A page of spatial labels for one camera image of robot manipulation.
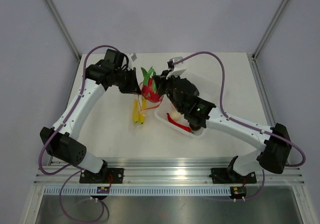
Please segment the red dragon fruit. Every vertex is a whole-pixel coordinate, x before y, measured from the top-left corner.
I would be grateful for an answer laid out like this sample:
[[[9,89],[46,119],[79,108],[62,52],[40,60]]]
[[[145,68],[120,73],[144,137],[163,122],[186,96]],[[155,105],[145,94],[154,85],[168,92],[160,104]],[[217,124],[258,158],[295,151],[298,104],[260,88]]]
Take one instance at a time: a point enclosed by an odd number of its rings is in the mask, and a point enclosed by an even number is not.
[[[158,103],[162,100],[162,95],[158,94],[158,89],[154,80],[156,76],[155,69],[151,66],[149,70],[141,67],[143,81],[141,94],[142,96],[151,103]]]

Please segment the clear zip bag orange zipper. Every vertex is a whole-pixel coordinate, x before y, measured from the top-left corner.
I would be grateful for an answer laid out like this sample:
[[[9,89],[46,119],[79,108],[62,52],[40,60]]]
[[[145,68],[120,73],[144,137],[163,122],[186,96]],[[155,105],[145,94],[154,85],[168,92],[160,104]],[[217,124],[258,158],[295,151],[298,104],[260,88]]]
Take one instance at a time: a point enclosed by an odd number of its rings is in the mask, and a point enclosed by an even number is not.
[[[133,101],[134,101],[135,99],[139,99],[139,104],[141,105],[141,104],[142,104],[142,101],[141,101],[142,97],[143,97],[142,95],[137,95],[137,96],[133,99]],[[156,102],[156,103],[152,103],[152,102],[146,100],[146,108],[142,109],[142,113],[145,115],[145,122],[146,122],[146,119],[147,119],[147,116],[148,116],[149,111],[157,109],[157,108],[160,106],[160,104],[162,103],[162,101],[163,101],[163,98],[161,99],[160,102]],[[140,125],[142,125],[142,124],[139,124],[139,123],[133,123],[133,124],[134,124],[135,126],[140,126]]]

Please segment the yellow banana bunch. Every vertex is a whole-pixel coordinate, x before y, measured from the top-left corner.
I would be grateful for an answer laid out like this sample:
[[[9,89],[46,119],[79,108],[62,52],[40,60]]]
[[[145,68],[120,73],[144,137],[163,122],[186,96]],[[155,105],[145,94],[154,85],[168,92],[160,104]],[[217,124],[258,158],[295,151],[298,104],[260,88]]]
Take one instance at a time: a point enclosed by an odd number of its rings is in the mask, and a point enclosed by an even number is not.
[[[147,107],[147,101],[144,97],[141,98],[142,103],[140,104],[139,99],[135,99],[133,102],[132,108],[132,121],[133,123],[137,124],[144,124],[145,122],[145,115],[142,112],[142,109]]]

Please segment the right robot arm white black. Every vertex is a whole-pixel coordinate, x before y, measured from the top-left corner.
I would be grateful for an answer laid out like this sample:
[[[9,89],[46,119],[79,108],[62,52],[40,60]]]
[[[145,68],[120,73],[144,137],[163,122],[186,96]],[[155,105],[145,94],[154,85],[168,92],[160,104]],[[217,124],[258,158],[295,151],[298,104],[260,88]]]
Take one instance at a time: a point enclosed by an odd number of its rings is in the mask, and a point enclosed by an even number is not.
[[[256,150],[234,156],[220,179],[222,183],[241,183],[252,172],[266,170],[282,174],[291,147],[287,128],[282,124],[255,125],[247,120],[233,120],[214,103],[200,98],[197,87],[186,78],[169,76],[165,70],[154,75],[156,92],[165,95],[175,109],[183,115],[193,131],[201,128],[217,130],[246,142]]]

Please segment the white egg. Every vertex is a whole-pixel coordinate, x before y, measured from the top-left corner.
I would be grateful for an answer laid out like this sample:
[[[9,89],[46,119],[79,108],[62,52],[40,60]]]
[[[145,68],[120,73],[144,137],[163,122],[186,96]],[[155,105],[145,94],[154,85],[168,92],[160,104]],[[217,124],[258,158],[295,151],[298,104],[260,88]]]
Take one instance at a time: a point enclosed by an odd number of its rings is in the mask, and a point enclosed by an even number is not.
[[[172,112],[172,113],[170,114],[170,117],[171,117],[172,120],[174,120],[175,122],[177,122],[177,121],[179,121],[179,120],[182,118],[182,115],[181,115],[179,112],[175,111],[175,112]]]

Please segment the white plastic perforated basket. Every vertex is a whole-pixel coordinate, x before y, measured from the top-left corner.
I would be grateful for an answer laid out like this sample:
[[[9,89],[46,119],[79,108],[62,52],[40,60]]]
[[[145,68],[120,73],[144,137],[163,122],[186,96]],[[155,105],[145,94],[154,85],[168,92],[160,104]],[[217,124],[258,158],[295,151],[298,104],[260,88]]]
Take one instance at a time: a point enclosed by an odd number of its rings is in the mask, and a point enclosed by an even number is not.
[[[181,75],[181,78],[188,79],[194,84],[199,91],[199,101],[192,109],[176,109],[166,95],[163,96],[163,101],[154,112],[154,116],[168,127],[192,138],[201,138],[204,136],[206,129],[205,123],[209,119],[209,111],[219,102],[219,93],[221,86],[210,81],[209,79],[186,71]],[[177,126],[171,124],[167,120],[167,113],[179,112],[188,124],[201,126],[198,131],[189,133]]]

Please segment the red chili pepper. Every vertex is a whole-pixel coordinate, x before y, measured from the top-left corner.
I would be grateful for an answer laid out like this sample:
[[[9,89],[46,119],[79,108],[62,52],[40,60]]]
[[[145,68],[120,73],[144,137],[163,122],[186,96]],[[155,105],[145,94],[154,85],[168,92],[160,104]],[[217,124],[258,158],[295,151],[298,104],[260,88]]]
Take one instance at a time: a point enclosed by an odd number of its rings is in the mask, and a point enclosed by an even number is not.
[[[183,115],[182,115],[182,114],[181,114],[181,119],[180,119],[180,120],[174,121],[174,120],[172,120],[172,118],[170,117],[170,114],[171,114],[171,113],[169,113],[169,112],[166,113],[167,120],[168,120],[171,124],[175,125],[176,127],[180,128],[180,129],[182,129],[182,130],[184,130],[184,131],[186,131],[186,132],[189,132],[189,133],[192,133],[192,134],[194,133],[194,132],[191,130],[190,125],[188,124],[188,122],[183,118]]]

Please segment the left small circuit board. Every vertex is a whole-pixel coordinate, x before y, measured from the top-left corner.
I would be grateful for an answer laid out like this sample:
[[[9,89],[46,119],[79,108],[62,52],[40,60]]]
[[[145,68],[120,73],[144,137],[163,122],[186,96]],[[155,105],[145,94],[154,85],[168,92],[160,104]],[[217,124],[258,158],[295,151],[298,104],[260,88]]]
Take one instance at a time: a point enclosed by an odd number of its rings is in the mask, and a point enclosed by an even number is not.
[[[96,193],[97,194],[109,194],[110,187],[109,186],[98,186]]]

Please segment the small circuit board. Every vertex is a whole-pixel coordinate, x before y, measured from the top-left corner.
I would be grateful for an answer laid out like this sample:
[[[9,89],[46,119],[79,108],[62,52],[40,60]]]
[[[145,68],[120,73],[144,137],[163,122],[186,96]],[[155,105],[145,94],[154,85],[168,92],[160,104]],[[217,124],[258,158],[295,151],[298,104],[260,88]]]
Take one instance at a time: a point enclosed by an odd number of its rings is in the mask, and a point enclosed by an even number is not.
[[[230,193],[232,196],[242,198],[247,195],[247,188],[245,186],[231,187]]]
[[[98,186],[96,193],[97,194],[109,194],[110,187],[109,186]]]

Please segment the right small circuit board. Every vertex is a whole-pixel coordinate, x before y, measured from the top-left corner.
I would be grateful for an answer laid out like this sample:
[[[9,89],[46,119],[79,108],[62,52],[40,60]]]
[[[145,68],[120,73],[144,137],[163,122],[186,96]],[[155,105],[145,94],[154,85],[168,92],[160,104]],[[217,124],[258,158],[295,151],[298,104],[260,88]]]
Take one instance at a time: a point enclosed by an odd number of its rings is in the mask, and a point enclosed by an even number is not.
[[[247,195],[247,188],[245,186],[231,187],[230,193],[232,196],[242,198]]]

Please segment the aluminium mounting rail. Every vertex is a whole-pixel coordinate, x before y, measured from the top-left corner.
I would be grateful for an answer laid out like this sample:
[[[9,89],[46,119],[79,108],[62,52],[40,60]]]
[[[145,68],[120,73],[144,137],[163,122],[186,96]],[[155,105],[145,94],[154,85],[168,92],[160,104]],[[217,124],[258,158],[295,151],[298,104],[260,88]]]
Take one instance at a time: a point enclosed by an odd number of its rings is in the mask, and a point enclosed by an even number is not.
[[[57,171],[64,162],[54,161],[44,166],[45,171]],[[227,157],[213,158],[116,158],[104,160],[111,168],[123,168],[122,186],[217,186],[209,177],[211,168],[227,167]],[[40,170],[35,175],[34,185],[62,185],[78,169],[67,167],[58,174],[45,175]],[[300,168],[286,167],[282,174],[265,173],[266,186],[305,186]]]

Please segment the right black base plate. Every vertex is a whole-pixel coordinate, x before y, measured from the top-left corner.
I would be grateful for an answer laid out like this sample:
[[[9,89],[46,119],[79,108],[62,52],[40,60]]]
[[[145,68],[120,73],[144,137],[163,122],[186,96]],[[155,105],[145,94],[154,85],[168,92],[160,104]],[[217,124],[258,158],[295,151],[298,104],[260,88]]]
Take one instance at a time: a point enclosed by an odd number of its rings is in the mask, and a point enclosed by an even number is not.
[[[209,177],[213,184],[256,184],[257,178],[255,172],[242,176],[226,167],[213,167],[210,169]]]

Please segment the left aluminium frame post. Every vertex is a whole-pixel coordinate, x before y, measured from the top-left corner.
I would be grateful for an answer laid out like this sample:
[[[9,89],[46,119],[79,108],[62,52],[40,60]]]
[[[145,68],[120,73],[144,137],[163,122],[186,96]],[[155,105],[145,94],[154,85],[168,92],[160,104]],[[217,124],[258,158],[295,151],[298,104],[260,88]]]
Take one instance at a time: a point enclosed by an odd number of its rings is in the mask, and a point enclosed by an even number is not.
[[[53,0],[43,0],[44,4],[48,8],[49,13],[51,14],[54,22],[56,23],[59,31],[61,32],[65,42],[67,43],[70,51],[72,52],[73,56],[75,57],[76,61],[79,63],[81,61],[82,54],[78,50],[73,38],[70,35],[66,25],[63,22],[63,19],[54,3]]]

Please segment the aluminium frame post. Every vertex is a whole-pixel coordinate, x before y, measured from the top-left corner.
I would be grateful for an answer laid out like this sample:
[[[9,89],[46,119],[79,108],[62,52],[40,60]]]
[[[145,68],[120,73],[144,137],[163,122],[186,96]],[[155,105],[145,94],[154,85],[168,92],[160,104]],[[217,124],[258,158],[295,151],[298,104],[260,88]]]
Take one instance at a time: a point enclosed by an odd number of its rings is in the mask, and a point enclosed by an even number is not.
[[[79,63],[81,61],[82,54],[78,50],[73,38],[70,35],[66,25],[63,22],[63,19],[54,3],[53,0],[43,0],[44,4],[48,8],[49,13],[51,14],[54,22],[56,23],[59,31],[61,32],[65,42],[67,43],[70,51],[72,52],[73,56],[75,57],[76,61]]]
[[[252,58],[254,61],[258,60],[259,55],[261,54],[261,52],[264,49],[264,47],[266,46],[268,40],[272,36],[273,31],[275,30],[278,22],[280,21],[281,17],[285,13],[285,10],[286,10],[287,6],[289,5],[290,1],[291,0],[281,0],[280,4],[278,5],[275,13],[273,14],[273,16],[270,20],[266,30],[264,31],[257,47],[255,48],[255,50],[252,54]]]

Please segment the right aluminium frame post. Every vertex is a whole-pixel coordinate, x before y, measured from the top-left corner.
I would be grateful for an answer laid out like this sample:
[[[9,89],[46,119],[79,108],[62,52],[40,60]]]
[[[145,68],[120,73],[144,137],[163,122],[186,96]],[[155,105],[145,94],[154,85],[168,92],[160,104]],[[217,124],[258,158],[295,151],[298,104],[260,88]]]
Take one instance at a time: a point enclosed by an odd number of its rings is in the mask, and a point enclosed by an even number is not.
[[[280,21],[281,17],[285,13],[285,10],[286,10],[287,6],[289,5],[290,1],[291,0],[281,0],[280,4],[278,5],[275,13],[273,14],[273,16],[270,20],[266,30],[264,31],[257,47],[255,48],[255,50],[252,54],[252,58],[254,61],[258,60],[259,55],[261,54],[261,52],[264,49],[264,47],[266,46],[268,40],[272,36],[273,31],[275,30],[278,22]]]

